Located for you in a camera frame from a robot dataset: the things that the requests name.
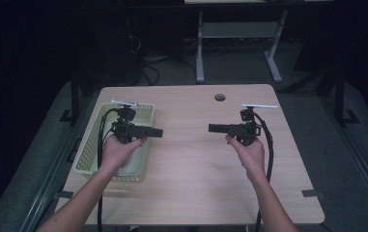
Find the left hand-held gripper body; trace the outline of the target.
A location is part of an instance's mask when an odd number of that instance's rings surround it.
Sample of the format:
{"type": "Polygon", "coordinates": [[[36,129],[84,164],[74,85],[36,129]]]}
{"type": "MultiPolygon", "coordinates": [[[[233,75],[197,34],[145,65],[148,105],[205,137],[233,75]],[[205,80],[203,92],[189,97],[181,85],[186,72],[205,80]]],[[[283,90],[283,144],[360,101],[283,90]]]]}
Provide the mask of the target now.
{"type": "Polygon", "coordinates": [[[135,126],[132,123],[136,115],[134,107],[138,106],[137,102],[117,101],[112,100],[120,108],[115,108],[114,111],[118,114],[118,119],[111,126],[110,131],[114,133],[116,138],[123,144],[132,141],[132,138],[145,138],[149,136],[148,129],[143,126],[135,126]]]}

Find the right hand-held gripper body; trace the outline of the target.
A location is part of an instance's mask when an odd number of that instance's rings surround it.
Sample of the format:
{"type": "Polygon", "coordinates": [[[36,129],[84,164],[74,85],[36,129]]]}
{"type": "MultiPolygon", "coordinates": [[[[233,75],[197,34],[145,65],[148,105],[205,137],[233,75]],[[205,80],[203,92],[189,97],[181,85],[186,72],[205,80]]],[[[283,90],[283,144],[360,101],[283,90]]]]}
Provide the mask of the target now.
{"type": "Polygon", "coordinates": [[[266,121],[255,111],[255,108],[275,108],[275,105],[242,103],[242,110],[240,111],[242,124],[235,127],[232,136],[244,146],[252,144],[253,140],[261,135],[264,131],[267,143],[269,146],[273,145],[272,135],[266,121]]]}

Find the pale yellow plastic basket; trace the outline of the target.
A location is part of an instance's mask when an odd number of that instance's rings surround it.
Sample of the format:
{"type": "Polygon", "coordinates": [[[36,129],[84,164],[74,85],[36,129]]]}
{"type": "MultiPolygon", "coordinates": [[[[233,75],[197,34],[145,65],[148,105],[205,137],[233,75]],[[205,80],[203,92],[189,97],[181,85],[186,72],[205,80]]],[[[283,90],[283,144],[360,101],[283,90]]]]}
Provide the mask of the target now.
{"type": "MultiPolygon", "coordinates": [[[[84,142],[79,147],[80,154],[76,158],[76,164],[73,168],[76,173],[91,178],[98,170],[98,146],[99,132],[102,131],[103,138],[111,134],[112,124],[118,119],[116,112],[110,112],[105,120],[104,129],[100,128],[102,116],[113,108],[122,108],[123,106],[115,102],[103,103],[98,115],[95,117],[94,124],[88,129],[84,142]]],[[[149,103],[139,103],[133,106],[136,111],[135,117],[131,122],[135,126],[151,127],[154,124],[155,106],[149,103]]],[[[119,169],[118,174],[114,176],[117,182],[142,182],[145,178],[148,156],[150,153],[152,139],[148,138],[142,147],[136,149],[129,160],[119,169]]]]}

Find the person's left hand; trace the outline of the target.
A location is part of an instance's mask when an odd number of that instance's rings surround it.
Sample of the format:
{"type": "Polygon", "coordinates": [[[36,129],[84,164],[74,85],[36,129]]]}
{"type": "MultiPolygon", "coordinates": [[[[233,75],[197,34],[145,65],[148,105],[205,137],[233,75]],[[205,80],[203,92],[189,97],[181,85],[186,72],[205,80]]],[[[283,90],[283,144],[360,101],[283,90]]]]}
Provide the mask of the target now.
{"type": "Polygon", "coordinates": [[[115,175],[132,153],[146,142],[146,138],[138,138],[128,144],[121,143],[115,135],[108,136],[103,144],[100,170],[115,175]]]}

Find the person's right hand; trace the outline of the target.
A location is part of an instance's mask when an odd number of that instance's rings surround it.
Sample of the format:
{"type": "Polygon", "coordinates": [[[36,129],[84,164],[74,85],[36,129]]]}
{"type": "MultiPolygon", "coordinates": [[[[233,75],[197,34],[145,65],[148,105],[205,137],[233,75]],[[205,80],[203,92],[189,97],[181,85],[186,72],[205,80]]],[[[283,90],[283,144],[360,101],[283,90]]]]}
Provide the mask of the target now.
{"type": "Polygon", "coordinates": [[[246,176],[253,186],[266,183],[265,174],[265,148],[263,143],[255,138],[251,145],[244,146],[232,136],[226,135],[225,139],[238,154],[241,165],[246,171],[246,176]]]}

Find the black metal stand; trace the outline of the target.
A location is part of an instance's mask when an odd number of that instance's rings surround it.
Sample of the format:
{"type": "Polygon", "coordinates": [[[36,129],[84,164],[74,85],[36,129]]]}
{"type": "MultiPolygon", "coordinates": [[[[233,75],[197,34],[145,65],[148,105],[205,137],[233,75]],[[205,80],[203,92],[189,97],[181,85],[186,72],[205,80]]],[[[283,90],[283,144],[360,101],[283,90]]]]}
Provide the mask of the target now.
{"type": "Polygon", "coordinates": [[[71,109],[65,110],[60,118],[61,122],[69,122],[74,125],[79,116],[79,97],[78,97],[78,74],[74,71],[71,75],[71,109]]]}
{"type": "Polygon", "coordinates": [[[334,118],[341,127],[347,124],[358,124],[359,120],[352,109],[344,106],[345,102],[345,76],[342,69],[337,72],[334,93],[334,118]]]}

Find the metal floor rail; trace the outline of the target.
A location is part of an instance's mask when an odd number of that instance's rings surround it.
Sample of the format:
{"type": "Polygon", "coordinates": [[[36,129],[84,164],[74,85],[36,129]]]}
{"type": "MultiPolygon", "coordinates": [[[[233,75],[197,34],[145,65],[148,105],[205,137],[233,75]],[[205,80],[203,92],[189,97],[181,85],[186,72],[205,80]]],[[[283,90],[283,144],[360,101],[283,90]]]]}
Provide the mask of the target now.
{"type": "Polygon", "coordinates": [[[76,150],[96,104],[96,98],[80,100],[80,115],[75,121],[69,99],[56,100],[22,162],[20,183],[30,200],[19,232],[34,232],[41,221],[54,212],[57,195],[69,176],[76,150]]]}
{"type": "Polygon", "coordinates": [[[326,109],[326,113],[330,118],[333,126],[342,137],[343,143],[349,150],[352,160],[354,161],[354,165],[358,169],[359,175],[364,185],[368,188],[368,164],[362,156],[360,149],[355,145],[354,140],[347,131],[345,124],[341,123],[334,115],[333,105],[329,102],[329,100],[321,99],[321,103],[322,106],[326,109]]]}

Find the grey metal table frame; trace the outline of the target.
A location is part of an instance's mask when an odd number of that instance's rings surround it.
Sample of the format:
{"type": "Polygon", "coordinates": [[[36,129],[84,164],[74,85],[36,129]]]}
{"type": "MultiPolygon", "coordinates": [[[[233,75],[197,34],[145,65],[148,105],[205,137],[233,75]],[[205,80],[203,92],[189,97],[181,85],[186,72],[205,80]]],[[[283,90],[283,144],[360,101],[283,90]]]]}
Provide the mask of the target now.
{"type": "Polygon", "coordinates": [[[204,39],[272,39],[271,47],[265,52],[271,76],[275,82],[283,78],[275,63],[274,55],[278,47],[288,12],[282,11],[277,21],[263,22],[205,22],[203,13],[198,14],[196,81],[205,81],[203,61],[204,39]]]}

